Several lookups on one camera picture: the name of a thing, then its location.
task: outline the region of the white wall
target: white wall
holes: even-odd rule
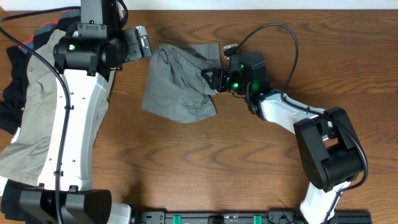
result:
[[[79,6],[81,0],[0,0],[5,10]],[[128,9],[398,9],[398,0],[124,0]]]

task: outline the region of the robotic arm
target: robotic arm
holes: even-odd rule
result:
[[[366,158],[357,150],[358,137],[346,112],[341,108],[309,108],[290,99],[270,86],[262,54],[242,54],[237,45],[224,49],[230,60],[228,68],[212,68],[202,75],[212,89],[245,95],[251,113],[295,134],[303,168],[311,182],[297,211],[137,213],[128,205],[112,202],[110,191],[92,189],[91,157],[100,124],[100,102],[109,98],[116,69],[121,70],[122,63],[152,55],[145,27],[122,30],[127,16],[121,19],[118,12],[116,0],[82,0],[78,36],[65,36],[54,48],[61,80],[57,81],[50,149],[37,188],[21,194],[24,210],[44,223],[372,223],[369,213],[333,213],[337,196],[366,170]],[[66,99],[70,99],[67,108]],[[65,115],[67,125],[62,119]],[[335,138],[338,143],[327,149],[323,142]],[[59,150],[62,139],[63,151]]]

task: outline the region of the wooden tabletop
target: wooden tabletop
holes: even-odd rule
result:
[[[297,35],[300,57],[287,93],[319,108],[344,108],[368,156],[369,178],[344,193],[338,210],[369,210],[375,223],[398,219],[398,11],[131,11],[127,28],[144,25],[152,46],[238,43],[281,22]],[[9,21],[19,40],[59,14]],[[11,81],[0,35],[0,91]],[[264,29],[246,42],[261,51],[282,88],[294,60],[284,30]],[[110,106],[93,149],[96,189],[138,208],[170,211],[263,211],[295,208],[308,179],[295,137],[252,115],[242,99],[215,96],[218,114],[180,124],[141,109],[149,61],[116,74]],[[0,148],[12,136],[0,130]]]

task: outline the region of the wood surface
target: wood surface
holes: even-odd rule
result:
[[[287,93],[320,108],[340,106],[368,156],[369,178],[344,193],[338,210],[369,210],[374,223],[398,219],[397,11],[131,11],[128,28],[145,25],[152,46],[237,43],[260,25],[281,22],[296,33],[300,57]],[[47,14],[4,26],[27,40]],[[0,90],[11,81],[0,35]],[[267,28],[246,42],[261,51],[273,85],[282,88],[294,59],[293,40]],[[295,137],[261,121],[244,100],[215,96],[218,115],[180,124],[141,109],[149,61],[118,72],[93,151],[96,189],[137,208],[170,211],[263,211],[295,208],[308,180]],[[0,149],[12,136],[0,130]],[[2,220],[0,223],[12,223]]]

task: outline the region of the crumpled gray fabric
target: crumpled gray fabric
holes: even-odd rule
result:
[[[218,44],[157,46],[149,62],[142,109],[181,123],[217,114],[201,71],[220,67]]]
[[[53,48],[65,35],[64,31],[55,30],[47,44],[36,52],[50,64],[54,64]],[[42,172],[50,147],[52,127],[57,105],[57,83],[54,74],[35,56],[27,67],[29,86],[26,105],[22,116],[21,132],[15,143],[6,147],[0,154],[0,176],[24,184],[36,185]],[[109,81],[113,82],[114,73]],[[100,99],[101,107],[95,127],[98,132],[109,106],[109,95]]]

